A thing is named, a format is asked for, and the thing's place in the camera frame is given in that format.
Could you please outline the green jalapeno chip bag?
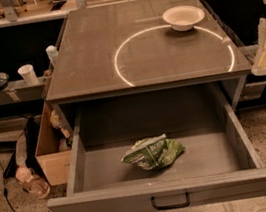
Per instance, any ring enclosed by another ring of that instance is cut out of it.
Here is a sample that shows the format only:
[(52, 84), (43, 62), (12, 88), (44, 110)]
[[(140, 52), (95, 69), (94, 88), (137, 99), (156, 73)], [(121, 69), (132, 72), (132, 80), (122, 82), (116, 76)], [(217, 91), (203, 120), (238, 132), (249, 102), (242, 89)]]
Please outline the green jalapeno chip bag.
[(125, 152), (122, 161), (144, 170), (165, 168), (180, 156), (185, 147), (165, 134), (139, 140)]

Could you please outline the grey cabinet counter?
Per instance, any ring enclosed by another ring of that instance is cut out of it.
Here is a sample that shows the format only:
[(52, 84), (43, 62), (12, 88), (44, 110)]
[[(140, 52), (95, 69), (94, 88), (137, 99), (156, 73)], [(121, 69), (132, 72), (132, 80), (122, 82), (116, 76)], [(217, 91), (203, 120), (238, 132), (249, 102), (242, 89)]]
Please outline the grey cabinet counter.
[(182, 5), (202, 7), (199, 0), (133, 0), (69, 13), (47, 101), (220, 81), (236, 105), (251, 64), (208, 11), (188, 32), (163, 21)]

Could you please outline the grey open drawer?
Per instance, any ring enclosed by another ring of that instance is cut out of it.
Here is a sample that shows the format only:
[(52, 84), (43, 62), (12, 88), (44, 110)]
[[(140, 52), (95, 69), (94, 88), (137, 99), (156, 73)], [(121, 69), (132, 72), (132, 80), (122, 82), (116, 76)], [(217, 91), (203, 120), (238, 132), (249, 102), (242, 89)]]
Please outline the grey open drawer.
[[(217, 84), (189, 85), (82, 103), (66, 195), (53, 212), (151, 212), (151, 197), (188, 193), (199, 206), (266, 195), (266, 167)], [(122, 157), (165, 134), (185, 147), (164, 169)]]

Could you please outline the white bowl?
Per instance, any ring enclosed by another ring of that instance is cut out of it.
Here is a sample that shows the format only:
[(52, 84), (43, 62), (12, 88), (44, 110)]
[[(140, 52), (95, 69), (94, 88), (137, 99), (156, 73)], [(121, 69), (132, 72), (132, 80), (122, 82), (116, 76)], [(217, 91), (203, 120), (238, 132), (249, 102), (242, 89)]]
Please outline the white bowl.
[(205, 12), (195, 6), (176, 6), (166, 10), (162, 15), (163, 21), (168, 23), (176, 31), (189, 31), (197, 23), (202, 22)]

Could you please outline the white bottle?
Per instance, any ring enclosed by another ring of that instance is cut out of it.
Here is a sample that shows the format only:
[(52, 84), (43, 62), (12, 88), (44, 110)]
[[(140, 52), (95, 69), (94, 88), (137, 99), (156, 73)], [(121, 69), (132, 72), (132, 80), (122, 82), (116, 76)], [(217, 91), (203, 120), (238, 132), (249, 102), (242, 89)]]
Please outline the white bottle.
[(56, 67), (57, 59), (58, 59), (58, 49), (52, 45), (48, 46), (46, 49), (47, 56), (49, 57), (49, 60), (51, 61), (51, 64), (53, 67)]

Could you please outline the toy figure in box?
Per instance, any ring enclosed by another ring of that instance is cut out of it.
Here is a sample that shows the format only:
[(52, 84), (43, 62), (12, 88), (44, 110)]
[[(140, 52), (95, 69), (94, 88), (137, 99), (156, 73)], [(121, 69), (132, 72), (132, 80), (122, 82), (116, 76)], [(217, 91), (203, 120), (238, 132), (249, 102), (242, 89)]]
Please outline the toy figure in box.
[(63, 122), (61, 121), (61, 118), (56, 113), (56, 111), (52, 110), (50, 116), (51, 116), (50, 122), (52, 127), (60, 130), (61, 133), (63, 133), (64, 138), (69, 139), (71, 137), (70, 132), (68, 132), (68, 130), (65, 129), (65, 127), (63, 126)]

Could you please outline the white paper cup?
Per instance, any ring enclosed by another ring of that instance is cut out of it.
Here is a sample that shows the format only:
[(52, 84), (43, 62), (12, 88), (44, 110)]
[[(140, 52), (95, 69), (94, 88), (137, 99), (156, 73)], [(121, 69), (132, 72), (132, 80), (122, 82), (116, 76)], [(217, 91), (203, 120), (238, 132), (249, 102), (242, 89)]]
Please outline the white paper cup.
[(39, 83), (33, 66), (30, 64), (25, 64), (24, 66), (19, 67), (18, 73), (29, 86), (37, 85)]

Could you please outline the cardboard box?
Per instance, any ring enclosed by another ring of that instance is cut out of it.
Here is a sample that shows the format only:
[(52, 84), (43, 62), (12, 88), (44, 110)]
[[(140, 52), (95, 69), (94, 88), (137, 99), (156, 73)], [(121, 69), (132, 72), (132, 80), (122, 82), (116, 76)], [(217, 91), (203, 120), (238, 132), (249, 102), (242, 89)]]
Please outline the cardboard box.
[(71, 150), (65, 145), (63, 133), (51, 125), (51, 106), (45, 103), (42, 111), (36, 160), (51, 186), (64, 184), (69, 176)]

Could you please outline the low grey shelf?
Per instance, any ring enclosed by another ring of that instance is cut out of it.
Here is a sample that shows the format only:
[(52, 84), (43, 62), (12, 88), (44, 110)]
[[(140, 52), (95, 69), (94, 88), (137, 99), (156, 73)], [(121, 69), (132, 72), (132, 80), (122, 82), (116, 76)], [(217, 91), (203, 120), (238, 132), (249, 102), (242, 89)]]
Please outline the low grey shelf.
[(38, 81), (36, 85), (31, 86), (23, 80), (9, 82), (7, 87), (0, 91), (0, 106), (41, 98), (46, 80), (44, 77), (39, 77)]

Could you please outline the clear plastic bottle on floor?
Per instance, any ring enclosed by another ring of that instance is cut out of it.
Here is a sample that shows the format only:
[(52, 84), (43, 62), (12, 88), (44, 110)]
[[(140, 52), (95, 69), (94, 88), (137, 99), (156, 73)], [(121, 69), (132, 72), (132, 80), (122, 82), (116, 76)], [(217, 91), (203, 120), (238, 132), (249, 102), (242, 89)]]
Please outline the clear plastic bottle on floor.
[(28, 193), (34, 195), (38, 199), (46, 198), (50, 191), (50, 185), (43, 178), (37, 175), (33, 169), (28, 167), (19, 167), (16, 170), (16, 179), (19, 184), (23, 186), (23, 189)]

